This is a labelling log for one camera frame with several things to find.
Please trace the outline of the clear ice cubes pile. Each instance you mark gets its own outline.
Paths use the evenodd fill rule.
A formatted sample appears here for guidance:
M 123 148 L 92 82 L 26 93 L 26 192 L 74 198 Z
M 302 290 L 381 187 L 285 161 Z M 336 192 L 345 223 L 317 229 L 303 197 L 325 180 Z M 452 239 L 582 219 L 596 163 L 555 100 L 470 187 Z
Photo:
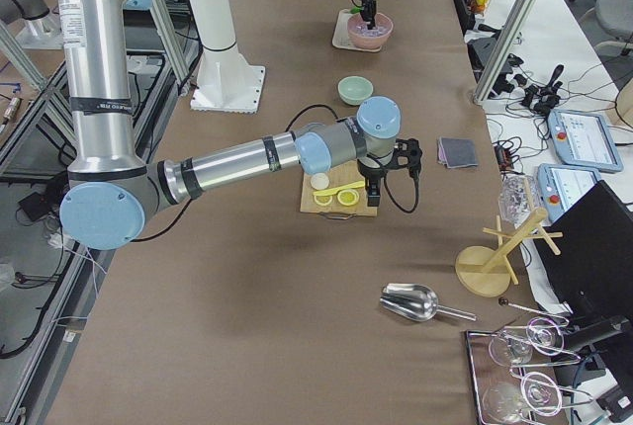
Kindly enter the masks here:
M 374 29 L 369 30 L 367 28 L 367 25 L 366 25 L 366 23 L 364 21 L 355 22 L 350 27 L 350 32 L 352 34 L 354 34 L 356 36 L 359 36 L 359 37 L 371 38 L 371 39 L 376 39 L 378 37 L 381 37 L 387 31 L 388 31 L 388 28 L 386 28 L 384 26 L 379 26 L 378 24 L 376 24 Z

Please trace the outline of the green ceramic bowl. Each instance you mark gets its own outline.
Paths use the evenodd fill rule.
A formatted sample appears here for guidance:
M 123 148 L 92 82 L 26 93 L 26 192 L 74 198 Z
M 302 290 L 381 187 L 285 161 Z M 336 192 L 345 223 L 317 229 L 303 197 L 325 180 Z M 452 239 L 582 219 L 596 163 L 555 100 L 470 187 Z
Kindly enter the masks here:
M 337 92 L 345 104 L 359 106 L 373 95 L 374 86 L 365 77 L 352 75 L 339 80 Z

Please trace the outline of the clear plastic ice box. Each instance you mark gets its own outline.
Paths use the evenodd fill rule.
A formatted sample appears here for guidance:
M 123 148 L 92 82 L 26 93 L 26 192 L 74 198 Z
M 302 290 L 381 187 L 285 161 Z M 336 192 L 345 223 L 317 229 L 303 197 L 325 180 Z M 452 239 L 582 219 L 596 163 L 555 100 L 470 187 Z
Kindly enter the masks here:
M 504 179 L 498 205 L 502 220 L 513 225 L 523 223 L 535 208 L 542 206 L 535 179 L 528 175 Z

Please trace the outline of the yellow plastic knife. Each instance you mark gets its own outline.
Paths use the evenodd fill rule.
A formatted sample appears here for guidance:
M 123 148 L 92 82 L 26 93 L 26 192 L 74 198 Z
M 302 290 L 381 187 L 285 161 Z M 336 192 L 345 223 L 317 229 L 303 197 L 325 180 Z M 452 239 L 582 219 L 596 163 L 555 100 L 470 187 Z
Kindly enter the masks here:
M 349 190 L 349 189 L 359 189 L 359 188 L 364 188 L 364 187 L 365 187 L 364 181 L 356 181 L 353 183 L 336 186 L 336 187 L 332 187 L 332 188 L 328 188 L 324 190 L 316 190 L 316 191 L 313 191 L 313 195 L 316 197 L 328 197 L 328 196 L 334 196 L 340 191 Z

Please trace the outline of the grey folded cloth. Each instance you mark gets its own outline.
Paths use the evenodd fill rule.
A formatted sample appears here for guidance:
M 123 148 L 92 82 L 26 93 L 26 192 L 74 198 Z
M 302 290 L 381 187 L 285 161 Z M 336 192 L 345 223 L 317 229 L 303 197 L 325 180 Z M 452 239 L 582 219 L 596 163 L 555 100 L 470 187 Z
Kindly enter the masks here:
M 478 157 L 474 141 L 466 138 L 439 137 L 438 162 L 447 168 L 476 167 Z

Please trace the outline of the wooden cup stand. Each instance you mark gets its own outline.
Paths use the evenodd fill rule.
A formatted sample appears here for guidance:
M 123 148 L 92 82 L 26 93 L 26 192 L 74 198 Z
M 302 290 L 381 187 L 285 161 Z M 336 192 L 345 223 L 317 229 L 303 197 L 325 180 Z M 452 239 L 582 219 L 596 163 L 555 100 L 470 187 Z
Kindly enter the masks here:
M 527 219 L 513 232 L 505 233 L 499 228 L 486 229 L 486 233 L 497 237 L 497 248 L 470 246 L 456 258 L 455 272 L 461 284 L 471 293 L 485 297 L 501 296 L 510 284 L 518 279 L 508 260 L 508 255 L 526 239 L 544 240 L 555 255 L 561 250 L 554 239 L 562 232 L 547 232 L 541 222 L 547 217 L 544 208 L 535 208 Z

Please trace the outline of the lower teach pendant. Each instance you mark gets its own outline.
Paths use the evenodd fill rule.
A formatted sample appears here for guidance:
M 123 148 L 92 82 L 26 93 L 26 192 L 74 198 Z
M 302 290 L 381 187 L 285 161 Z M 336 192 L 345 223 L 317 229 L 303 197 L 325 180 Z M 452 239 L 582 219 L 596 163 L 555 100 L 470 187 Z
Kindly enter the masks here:
M 561 217 L 600 180 L 594 168 L 540 164 L 537 184 L 550 221 Z

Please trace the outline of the teach pendant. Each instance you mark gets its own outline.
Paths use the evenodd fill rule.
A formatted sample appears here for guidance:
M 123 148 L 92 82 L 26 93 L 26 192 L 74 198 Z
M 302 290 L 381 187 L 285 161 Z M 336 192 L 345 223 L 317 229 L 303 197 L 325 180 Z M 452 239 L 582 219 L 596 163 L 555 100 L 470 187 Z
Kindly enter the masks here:
M 550 221 L 561 217 L 600 180 L 594 168 L 540 164 L 537 184 Z
M 564 164 L 608 173 L 624 169 L 603 115 L 553 109 L 547 123 L 555 150 Z

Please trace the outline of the upper teach pendant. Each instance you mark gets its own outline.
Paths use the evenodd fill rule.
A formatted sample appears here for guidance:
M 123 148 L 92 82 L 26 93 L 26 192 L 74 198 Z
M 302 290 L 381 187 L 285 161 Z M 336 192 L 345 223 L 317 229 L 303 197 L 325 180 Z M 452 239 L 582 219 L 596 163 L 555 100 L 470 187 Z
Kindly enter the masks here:
M 624 169 L 603 115 L 553 109 L 547 123 L 555 150 L 564 164 L 608 173 Z

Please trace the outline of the upper wine glass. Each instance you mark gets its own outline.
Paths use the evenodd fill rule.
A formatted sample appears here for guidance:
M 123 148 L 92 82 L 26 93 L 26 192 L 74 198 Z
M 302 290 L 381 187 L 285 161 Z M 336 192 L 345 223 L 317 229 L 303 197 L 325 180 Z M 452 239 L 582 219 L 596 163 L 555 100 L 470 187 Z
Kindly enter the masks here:
M 493 361 L 504 367 L 527 365 L 535 353 L 554 357 L 564 346 L 561 327 L 546 317 L 532 318 L 525 326 L 505 326 L 496 331 L 489 343 Z

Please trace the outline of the wine glass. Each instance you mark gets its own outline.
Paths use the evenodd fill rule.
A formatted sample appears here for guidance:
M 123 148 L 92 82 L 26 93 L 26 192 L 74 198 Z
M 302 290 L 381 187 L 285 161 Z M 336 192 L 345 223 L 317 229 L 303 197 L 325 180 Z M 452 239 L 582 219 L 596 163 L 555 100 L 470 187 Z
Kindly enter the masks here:
M 535 353 L 554 357 L 564 346 L 561 327 L 546 317 L 532 318 L 525 326 L 505 326 L 496 331 L 489 343 L 493 361 L 504 367 L 527 365 Z
M 528 373 L 518 383 L 497 382 L 482 398 L 483 417 L 488 424 L 539 424 L 534 420 L 557 415 L 563 406 L 562 393 L 545 374 Z

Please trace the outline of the black monitor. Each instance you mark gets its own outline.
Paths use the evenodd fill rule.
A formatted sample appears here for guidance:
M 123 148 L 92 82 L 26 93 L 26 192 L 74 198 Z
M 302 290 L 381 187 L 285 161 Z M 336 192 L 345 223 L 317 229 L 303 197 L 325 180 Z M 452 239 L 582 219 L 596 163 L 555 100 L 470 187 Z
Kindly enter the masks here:
M 535 242 L 558 301 L 575 314 L 631 318 L 632 212 L 608 184 L 595 184 L 547 229 L 563 234 L 559 255 Z

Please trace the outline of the metal glass rack tray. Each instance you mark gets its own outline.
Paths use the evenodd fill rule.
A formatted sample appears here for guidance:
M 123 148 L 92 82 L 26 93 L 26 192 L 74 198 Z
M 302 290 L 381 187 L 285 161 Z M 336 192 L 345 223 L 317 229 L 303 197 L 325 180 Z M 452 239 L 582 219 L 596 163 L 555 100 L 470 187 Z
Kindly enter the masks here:
M 565 387 L 554 381 L 553 374 L 549 371 L 525 369 L 523 367 L 504 367 L 493 361 L 489 354 L 489 343 L 493 334 L 489 332 L 467 331 L 464 333 L 466 355 L 471 377 L 472 395 L 476 412 L 477 424 L 488 424 L 483 417 L 482 398 L 486 389 L 498 382 L 518 383 L 522 377 L 532 372 L 543 373 L 548 376 L 562 393 L 563 406 L 561 411 L 552 417 L 536 418 L 539 424 L 560 424 L 565 418 L 565 413 L 573 408 L 589 405 L 593 397 L 579 389 Z

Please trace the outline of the lower wine glass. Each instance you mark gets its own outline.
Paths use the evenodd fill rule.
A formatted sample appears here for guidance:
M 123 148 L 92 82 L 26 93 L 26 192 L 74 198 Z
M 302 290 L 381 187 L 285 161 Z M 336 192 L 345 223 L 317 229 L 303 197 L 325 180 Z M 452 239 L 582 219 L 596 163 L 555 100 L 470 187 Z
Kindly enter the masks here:
M 562 393 L 545 374 L 528 373 L 518 383 L 497 382 L 482 398 L 483 417 L 488 424 L 539 424 L 534 420 L 557 415 L 563 406 Z

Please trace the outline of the aluminium frame post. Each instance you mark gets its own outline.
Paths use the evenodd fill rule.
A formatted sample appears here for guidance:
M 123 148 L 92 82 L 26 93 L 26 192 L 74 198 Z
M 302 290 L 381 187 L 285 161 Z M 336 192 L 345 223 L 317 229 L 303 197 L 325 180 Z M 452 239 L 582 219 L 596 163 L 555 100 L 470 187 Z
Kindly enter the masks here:
M 484 68 L 473 93 L 473 102 L 482 106 L 488 99 L 500 71 L 510 52 L 512 42 L 518 36 L 536 0 L 515 0 L 502 28 L 491 57 Z

